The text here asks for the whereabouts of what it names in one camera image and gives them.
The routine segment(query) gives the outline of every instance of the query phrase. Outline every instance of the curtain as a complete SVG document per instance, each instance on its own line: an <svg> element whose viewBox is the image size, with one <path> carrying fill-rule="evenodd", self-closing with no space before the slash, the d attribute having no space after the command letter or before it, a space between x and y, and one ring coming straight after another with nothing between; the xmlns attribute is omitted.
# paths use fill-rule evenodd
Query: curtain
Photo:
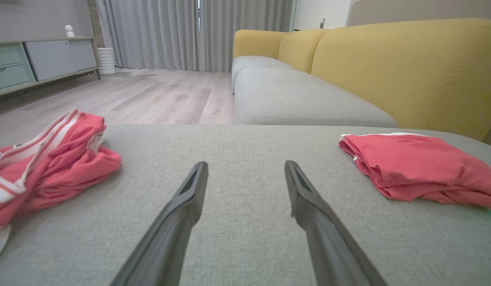
<svg viewBox="0 0 491 286"><path fill-rule="evenodd" d="M288 31L293 2L103 1L118 67L220 72L231 70L235 31Z"/></svg>
<svg viewBox="0 0 491 286"><path fill-rule="evenodd" d="M199 64L231 71L233 36L240 29L289 31L293 0L200 0Z"/></svg>

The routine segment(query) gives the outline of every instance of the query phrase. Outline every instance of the white figurine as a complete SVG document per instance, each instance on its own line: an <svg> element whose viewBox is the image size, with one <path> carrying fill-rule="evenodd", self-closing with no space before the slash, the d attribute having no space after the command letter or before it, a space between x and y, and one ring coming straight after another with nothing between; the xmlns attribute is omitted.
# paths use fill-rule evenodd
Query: white figurine
<svg viewBox="0 0 491 286"><path fill-rule="evenodd" d="M67 31L67 38L72 38L72 37L75 37L76 35L74 35L74 32L73 32L73 28L71 25L65 25L65 31Z"/></svg>

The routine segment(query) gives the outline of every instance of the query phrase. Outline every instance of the cabinet top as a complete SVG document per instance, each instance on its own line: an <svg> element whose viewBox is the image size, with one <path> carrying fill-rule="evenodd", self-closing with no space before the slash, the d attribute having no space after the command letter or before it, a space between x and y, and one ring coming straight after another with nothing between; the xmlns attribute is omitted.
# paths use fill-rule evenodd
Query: cabinet top
<svg viewBox="0 0 491 286"><path fill-rule="evenodd" d="M23 42L43 42L43 41L76 41L93 40L93 37L72 37L72 38L45 38L45 39L26 39L26 40L1 40L0 44L23 43Z"/></svg>

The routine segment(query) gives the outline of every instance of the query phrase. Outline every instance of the red clothing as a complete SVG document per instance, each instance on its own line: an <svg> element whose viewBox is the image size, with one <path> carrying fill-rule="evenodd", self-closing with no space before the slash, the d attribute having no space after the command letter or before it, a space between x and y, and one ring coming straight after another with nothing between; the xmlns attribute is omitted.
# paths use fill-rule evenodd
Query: red clothing
<svg viewBox="0 0 491 286"><path fill-rule="evenodd" d="M339 147L386 197L491 208L491 168L445 141L417 134L342 135Z"/></svg>
<svg viewBox="0 0 491 286"><path fill-rule="evenodd" d="M122 158L101 147L104 119L76 109L33 140L0 149L0 226L80 194L120 168Z"/></svg>

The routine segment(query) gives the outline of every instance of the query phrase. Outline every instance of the gray seat cushion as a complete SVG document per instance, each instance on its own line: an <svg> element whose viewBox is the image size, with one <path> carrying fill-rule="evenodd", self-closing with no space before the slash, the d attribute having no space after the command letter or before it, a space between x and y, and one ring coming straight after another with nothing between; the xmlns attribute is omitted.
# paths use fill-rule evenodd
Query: gray seat cushion
<svg viewBox="0 0 491 286"><path fill-rule="evenodd" d="M247 69L235 87L235 123L396 127L375 105L310 74Z"/></svg>
<svg viewBox="0 0 491 286"><path fill-rule="evenodd" d="M233 60L231 67L231 91L235 92L235 80L238 74L247 68L278 68L289 69L293 68L277 60L275 58L269 58L267 56L238 56Z"/></svg>
<svg viewBox="0 0 491 286"><path fill-rule="evenodd" d="M387 199L338 148L340 134L402 131L437 136L491 166L491 146L436 131L109 126L104 144L122 155L122 170L15 221L0 255L0 285L109 285L202 160L209 165L208 185L180 286L316 285L307 237L290 215L285 160L301 166L388 285L491 285L491 211Z"/></svg>

